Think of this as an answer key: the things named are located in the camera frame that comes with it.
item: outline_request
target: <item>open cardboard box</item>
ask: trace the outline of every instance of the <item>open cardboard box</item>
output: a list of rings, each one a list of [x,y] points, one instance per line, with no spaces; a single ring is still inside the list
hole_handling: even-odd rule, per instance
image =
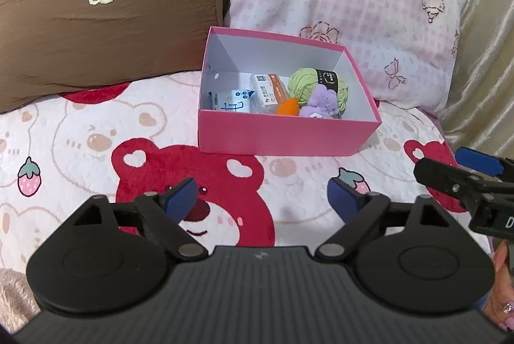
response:
[[[300,68],[335,71],[348,84],[341,119],[212,110],[209,92],[250,87],[254,73],[276,74],[284,86]],[[198,142],[201,151],[265,156],[349,156],[382,123],[348,49],[289,35],[212,27],[201,72]]]

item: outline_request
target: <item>purple plush toy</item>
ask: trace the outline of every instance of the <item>purple plush toy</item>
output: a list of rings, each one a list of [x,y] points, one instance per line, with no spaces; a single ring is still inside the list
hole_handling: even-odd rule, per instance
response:
[[[333,118],[338,113],[336,92],[327,89],[323,84],[318,84],[314,88],[307,105],[300,109],[300,116],[304,117],[318,114],[323,118]]]

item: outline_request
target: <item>white and pink pillowcase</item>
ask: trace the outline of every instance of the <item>white and pink pillowcase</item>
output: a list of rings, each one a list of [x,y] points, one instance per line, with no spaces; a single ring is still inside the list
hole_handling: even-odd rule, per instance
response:
[[[346,45],[375,99],[438,112],[455,64],[459,5],[458,0],[231,0],[225,25]]]

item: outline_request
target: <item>bedspread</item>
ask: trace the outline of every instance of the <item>bedspread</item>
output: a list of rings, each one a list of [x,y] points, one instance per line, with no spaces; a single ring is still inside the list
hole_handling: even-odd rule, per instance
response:
[[[416,160],[452,160],[423,113],[385,102],[379,104],[382,125],[352,157],[202,153],[196,147],[199,80],[198,72],[167,75],[0,116],[1,265],[25,271],[35,249],[93,194],[132,200],[188,176],[199,185],[199,199],[181,226],[209,251],[216,244],[314,249],[344,224],[326,199],[331,177],[359,192],[412,201],[427,192],[414,179]],[[438,199],[458,210],[453,199]],[[469,222],[467,213],[453,215]],[[485,237],[473,236],[489,251]]]

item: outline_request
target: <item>gold satin curtain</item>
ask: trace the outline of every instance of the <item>gold satin curtain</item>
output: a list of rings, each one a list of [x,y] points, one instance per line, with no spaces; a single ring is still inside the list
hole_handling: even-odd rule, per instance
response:
[[[440,118],[453,150],[514,158],[514,0],[467,0]]]

